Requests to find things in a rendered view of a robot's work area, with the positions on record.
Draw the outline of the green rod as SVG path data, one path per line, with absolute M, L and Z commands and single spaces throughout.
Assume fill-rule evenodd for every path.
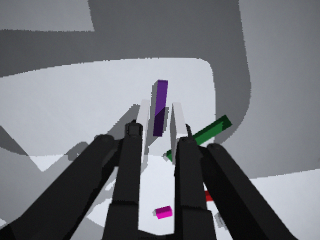
M 230 120 L 224 115 L 192 136 L 197 141 L 197 144 L 201 145 L 230 126 L 232 126 Z M 166 153 L 168 159 L 172 162 L 171 149 Z

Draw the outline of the magenta rod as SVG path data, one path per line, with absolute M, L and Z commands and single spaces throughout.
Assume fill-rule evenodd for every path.
M 172 216 L 172 209 L 170 206 L 162 207 L 156 209 L 156 215 L 158 219 L 166 218 Z

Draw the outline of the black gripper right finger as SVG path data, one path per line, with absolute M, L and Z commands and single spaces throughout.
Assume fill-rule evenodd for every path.
M 217 240 L 204 184 L 233 240 L 298 240 L 222 145 L 197 144 L 179 102 L 172 104 L 170 139 L 181 240 Z

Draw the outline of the purple rod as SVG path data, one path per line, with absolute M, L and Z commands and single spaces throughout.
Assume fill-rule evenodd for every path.
M 158 80 L 153 136 L 162 137 L 168 80 Z

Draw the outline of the dark red rod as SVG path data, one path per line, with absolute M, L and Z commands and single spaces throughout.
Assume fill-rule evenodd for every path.
M 205 190 L 205 194 L 206 194 L 206 200 L 207 200 L 207 201 L 212 201 L 212 198 L 211 198 L 208 190 Z

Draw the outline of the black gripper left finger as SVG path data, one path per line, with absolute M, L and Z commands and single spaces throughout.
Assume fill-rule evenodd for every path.
M 70 240 L 114 167 L 118 171 L 102 240 L 138 240 L 149 107 L 150 100 L 142 99 L 123 139 L 97 136 L 22 216 L 0 229 L 0 240 Z

